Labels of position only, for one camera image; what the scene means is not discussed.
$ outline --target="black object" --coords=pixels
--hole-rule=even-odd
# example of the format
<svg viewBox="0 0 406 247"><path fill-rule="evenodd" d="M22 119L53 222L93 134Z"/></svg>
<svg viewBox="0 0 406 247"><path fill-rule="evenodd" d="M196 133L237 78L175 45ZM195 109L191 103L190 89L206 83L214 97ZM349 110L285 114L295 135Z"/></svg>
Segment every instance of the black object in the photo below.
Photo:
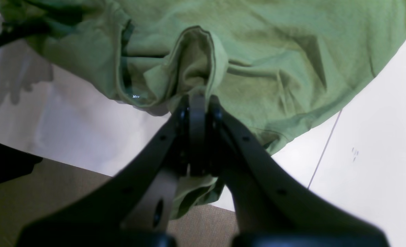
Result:
<svg viewBox="0 0 406 247"><path fill-rule="evenodd" d="M384 233L297 183L212 96L179 107L118 175L24 228L18 247L174 246L164 235L180 176L219 176L241 231L235 247L387 247Z"/></svg>
<svg viewBox="0 0 406 247"><path fill-rule="evenodd" d="M0 144L0 183L30 174L43 158Z"/></svg>
<svg viewBox="0 0 406 247"><path fill-rule="evenodd" d="M2 24L2 33L0 34L0 47L31 35L47 33L49 30L49 26L42 19L32 19L16 23L4 22Z"/></svg>

